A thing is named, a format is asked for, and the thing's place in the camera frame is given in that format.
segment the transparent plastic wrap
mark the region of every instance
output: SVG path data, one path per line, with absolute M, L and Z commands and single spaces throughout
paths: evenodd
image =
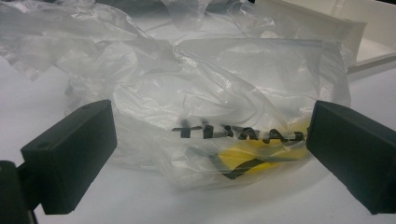
M 0 11 L 2 56 L 30 77 L 51 65 L 70 76 L 66 113 L 112 101 L 119 146 L 111 162 L 159 170 L 183 188 L 248 183 L 304 160 L 315 101 L 349 105 L 337 44 L 171 44 L 100 4 L 27 1 L 0 3 Z

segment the clear plastic bag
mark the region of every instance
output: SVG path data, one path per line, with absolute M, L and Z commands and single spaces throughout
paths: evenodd
M 247 183 L 285 161 L 306 159 L 315 101 L 349 105 L 336 44 L 251 38 L 171 44 L 100 4 L 0 3 L 0 11 L 0 54 L 24 64 L 27 75 L 51 64 L 66 72 L 67 113 L 112 101 L 119 146 L 111 162 L 159 170 L 183 188 Z

